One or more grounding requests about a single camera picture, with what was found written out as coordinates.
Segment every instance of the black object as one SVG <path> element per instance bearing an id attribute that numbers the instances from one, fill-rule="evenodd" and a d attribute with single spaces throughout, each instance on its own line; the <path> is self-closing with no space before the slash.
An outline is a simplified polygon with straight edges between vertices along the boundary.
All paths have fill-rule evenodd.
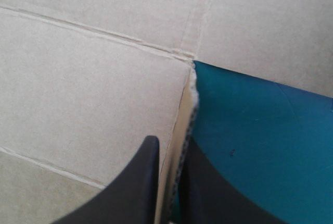
<path id="1" fill-rule="evenodd" d="M 282 224 L 239 193 L 192 139 L 178 187 L 182 224 Z"/>
<path id="2" fill-rule="evenodd" d="M 155 136 L 147 136 L 110 185 L 54 224 L 152 224 L 158 175 L 159 141 Z"/>

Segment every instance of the cardboard edge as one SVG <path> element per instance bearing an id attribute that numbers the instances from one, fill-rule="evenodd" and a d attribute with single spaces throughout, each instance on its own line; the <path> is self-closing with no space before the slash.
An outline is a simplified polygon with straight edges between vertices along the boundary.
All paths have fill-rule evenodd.
<path id="1" fill-rule="evenodd" d="M 196 78 L 195 70 L 191 68 L 161 169 L 155 214 L 156 224 L 168 223 L 168 217 L 171 214 L 198 105 Z"/>

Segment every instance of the teal surface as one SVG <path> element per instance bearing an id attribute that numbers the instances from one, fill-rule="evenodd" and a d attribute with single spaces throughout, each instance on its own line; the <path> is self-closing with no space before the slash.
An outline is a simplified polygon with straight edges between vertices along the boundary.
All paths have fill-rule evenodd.
<path id="1" fill-rule="evenodd" d="M 180 208 L 180 203 L 179 203 L 178 192 L 177 192 L 176 197 L 173 202 L 172 214 L 171 214 L 170 220 L 176 224 L 181 223 L 181 208 Z"/>
<path id="2" fill-rule="evenodd" d="M 193 136 L 219 173 L 288 223 L 333 223 L 332 99 L 196 62 Z"/>

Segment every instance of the crease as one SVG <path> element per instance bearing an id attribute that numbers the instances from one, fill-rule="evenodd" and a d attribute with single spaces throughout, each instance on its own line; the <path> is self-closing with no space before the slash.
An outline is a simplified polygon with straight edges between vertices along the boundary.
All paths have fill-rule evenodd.
<path id="1" fill-rule="evenodd" d="M 293 108 L 293 105 L 292 105 L 289 97 L 287 96 L 286 92 L 283 91 L 283 89 L 281 88 L 280 84 L 278 84 L 276 82 L 274 84 L 280 89 L 280 91 L 282 92 L 282 94 L 284 95 L 284 97 L 286 98 L 286 100 L 287 100 L 287 102 L 288 102 L 288 104 L 290 106 L 291 112 L 293 113 L 293 115 L 295 116 L 295 118 L 298 119 L 298 116 L 296 115 L 296 112 L 295 112 L 295 110 Z"/>
<path id="2" fill-rule="evenodd" d="M 78 22 L 67 21 L 63 19 L 57 19 L 51 16 L 46 16 L 43 14 L 39 14 L 36 12 L 32 12 L 29 10 L 25 10 L 22 8 L 16 8 L 8 5 L 4 5 L 0 3 L 0 9 L 6 10 L 16 14 L 19 17 L 25 17 L 29 19 L 33 19 L 35 21 L 41 21 L 47 24 L 52 24 L 54 26 L 71 29 L 80 33 L 90 33 L 94 37 L 102 38 L 105 40 L 109 40 L 112 42 L 120 43 L 126 46 L 135 47 L 142 51 L 146 51 L 158 56 L 168 57 L 172 59 L 177 59 L 185 63 L 190 63 L 194 59 L 194 54 L 189 51 L 184 51 L 179 48 L 167 48 L 160 46 L 158 44 L 152 44 L 145 42 L 141 39 L 134 38 L 132 36 L 128 36 L 125 34 L 110 32 L 107 30 L 103 30 L 97 27 L 88 26 Z"/>
<path id="3" fill-rule="evenodd" d="M 176 123 L 177 123 L 177 120 L 178 120 L 178 116 L 179 116 L 179 112 L 180 112 L 180 108 L 181 108 L 181 103 L 182 103 L 182 100 L 183 100 L 183 97 L 184 97 L 184 93 L 185 93 L 185 90 L 186 90 L 186 84 L 187 84 L 187 81 L 188 79 L 190 79 L 190 75 L 191 75 L 191 69 L 189 69 L 188 71 L 188 74 L 187 76 L 185 77 L 184 81 L 183 81 L 183 90 L 182 90 L 182 94 L 180 96 L 180 99 L 179 99 L 179 103 L 178 103 L 178 107 L 177 107 L 177 112 L 176 112 L 176 115 L 175 115 L 175 118 L 174 118 L 174 122 L 173 122 L 173 125 L 172 127 L 170 128 L 170 134 L 169 134 L 169 137 L 168 137 L 168 146 L 166 147 L 166 151 L 169 150 L 169 147 L 171 146 L 171 141 L 172 141 L 172 136 L 174 134 L 174 129 L 175 129 L 175 126 L 176 126 Z M 165 159 L 166 159 L 166 155 L 164 156 L 164 159 L 163 159 L 163 162 L 162 162 L 162 168 L 164 166 L 164 163 L 165 163 Z"/>
<path id="4" fill-rule="evenodd" d="M 188 13 L 188 16 L 187 16 L 187 19 L 186 19 L 186 22 L 185 22 L 185 28 L 184 28 L 184 31 L 183 31 L 183 34 L 182 34 L 182 38 L 181 38 L 181 42 L 180 42 L 180 48 L 181 49 L 183 47 L 184 38 L 187 35 L 187 31 L 188 31 L 188 27 L 189 27 L 188 25 L 189 25 L 190 18 L 196 12 L 196 9 L 198 7 L 198 3 L 199 3 L 199 0 L 194 0 L 194 7 Z"/>
<path id="5" fill-rule="evenodd" d="M 202 35 L 203 35 L 203 28 L 207 22 L 207 14 L 212 6 L 212 1 L 213 0 L 207 0 L 208 2 L 206 3 L 205 7 L 204 7 L 204 12 L 202 14 L 201 17 L 201 22 L 200 22 L 200 26 L 199 26 L 199 37 L 197 40 L 197 46 L 196 49 L 194 51 L 194 60 L 198 60 L 198 55 L 199 55 L 199 48 L 200 48 L 200 43 L 202 41 Z"/>
<path id="6" fill-rule="evenodd" d="M 39 166 L 39 167 L 41 167 L 41 168 L 43 168 L 47 171 L 54 172 L 54 173 L 57 173 L 61 176 L 67 177 L 69 179 L 72 179 L 72 180 L 90 185 L 94 188 L 98 188 L 98 189 L 102 190 L 106 187 L 102 182 L 100 182 L 98 180 L 92 179 L 92 178 L 84 176 L 84 175 L 80 175 L 78 173 L 75 173 L 75 172 L 70 171 L 68 169 L 65 169 L 63 167 L 57 166 L 57 165 L 55 165 L 55 164 L 53 164 L 53 163 L 51 163 L 47 160 L 44 160 L 44 159 L 29 157 L 27 155 L 17 153 L 15 151 L 13 151 L 9 148 L 3 147 L 3 146 L 0 146 L 0 152 L 3 152 L 7 155 L 13 156 L 13 157 L 18 158 L 18 159 L 22 159 L 22 160 L 27 161 L 29 163 L 35 164 L 35 165 L 37 165 L 37 166 Z"/>

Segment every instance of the cardboard box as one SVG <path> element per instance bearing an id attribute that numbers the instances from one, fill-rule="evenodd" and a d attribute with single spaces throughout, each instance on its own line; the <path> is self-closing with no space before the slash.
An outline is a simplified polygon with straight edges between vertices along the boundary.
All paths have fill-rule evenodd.
<path id="1" fill-rule="evenodd" d="M 333 96 L 332 3 L 0 0 L 0 221 L 28 221 L 22 202 L 29 223 L 75 208 L 153 134 L 164 223 L 197 102 L 192 61 Z M 56 208 L 66 188 L 75 199 Z"/>

